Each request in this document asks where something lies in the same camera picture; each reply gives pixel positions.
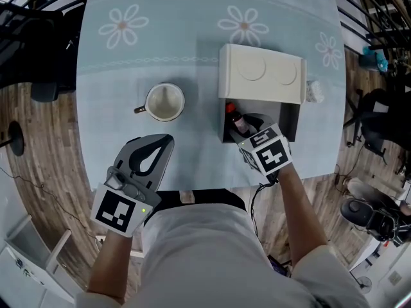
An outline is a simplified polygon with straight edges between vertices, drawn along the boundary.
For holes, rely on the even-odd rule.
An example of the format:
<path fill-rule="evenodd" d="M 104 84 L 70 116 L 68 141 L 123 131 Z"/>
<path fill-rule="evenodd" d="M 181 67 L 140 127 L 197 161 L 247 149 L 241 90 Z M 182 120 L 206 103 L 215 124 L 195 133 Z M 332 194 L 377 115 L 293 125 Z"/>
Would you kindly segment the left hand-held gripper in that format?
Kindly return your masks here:
<path fill-rule="evenodd" d="M 174 144 L 174 138 L 168 134 L 128 141 L 116 157 L 115 167 L 109 167 L 106 181 L 98 184 L 91 220 L 117 234 L 132 237 L 161 202 L 157 190 Z"/>

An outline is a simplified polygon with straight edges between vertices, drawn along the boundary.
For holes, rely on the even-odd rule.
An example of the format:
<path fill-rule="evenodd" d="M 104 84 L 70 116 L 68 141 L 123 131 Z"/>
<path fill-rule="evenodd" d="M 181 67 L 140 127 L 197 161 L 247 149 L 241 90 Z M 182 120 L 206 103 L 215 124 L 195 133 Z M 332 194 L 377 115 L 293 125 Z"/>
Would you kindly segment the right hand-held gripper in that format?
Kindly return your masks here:
<path fill-rule="evenodd" d="M 243 118 L 250 132 L 256 134 L 248 138 L 229 129 L 229 135 L 250 168 L 274 184 L 279 170 L 292 162 L 288 140 L 269 115 L 247 113 Z"/>

